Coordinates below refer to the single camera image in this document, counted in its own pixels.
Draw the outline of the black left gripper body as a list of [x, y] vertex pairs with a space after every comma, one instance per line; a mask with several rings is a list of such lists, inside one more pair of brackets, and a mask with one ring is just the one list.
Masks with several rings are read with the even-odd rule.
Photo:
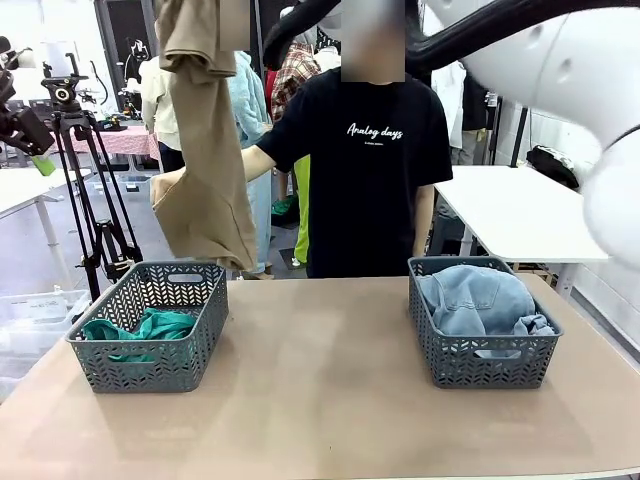
[[44, 154], [54, 143], [47, 126], [29, 107], [1, 107], [1, 141], [29, 156]]

